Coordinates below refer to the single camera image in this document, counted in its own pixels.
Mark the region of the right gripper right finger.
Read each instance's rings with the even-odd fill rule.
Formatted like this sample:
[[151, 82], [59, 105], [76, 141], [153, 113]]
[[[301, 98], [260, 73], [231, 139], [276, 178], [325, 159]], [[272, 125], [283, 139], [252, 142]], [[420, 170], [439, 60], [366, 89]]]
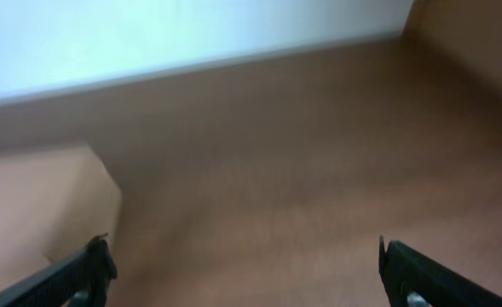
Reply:
[[378, 273], [391, 306], [502, 307], [502, 297], [399, 240], [379, 238]]

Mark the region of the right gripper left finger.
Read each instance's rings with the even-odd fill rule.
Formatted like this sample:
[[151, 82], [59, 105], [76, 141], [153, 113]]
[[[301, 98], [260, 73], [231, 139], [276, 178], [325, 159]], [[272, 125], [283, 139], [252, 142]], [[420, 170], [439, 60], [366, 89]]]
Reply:
[[84, 248], [0, 292], [0, 307], [103, 307], [118, 269], [106, 241], [93, 237]]

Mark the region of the open cardboard box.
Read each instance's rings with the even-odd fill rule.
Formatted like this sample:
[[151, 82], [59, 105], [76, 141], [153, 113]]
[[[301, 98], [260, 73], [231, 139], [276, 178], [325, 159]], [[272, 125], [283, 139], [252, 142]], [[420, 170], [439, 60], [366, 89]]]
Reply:
[[122, 194], [87, 145], [0, 153], [0, 291], [73, 254], [114, 241]]

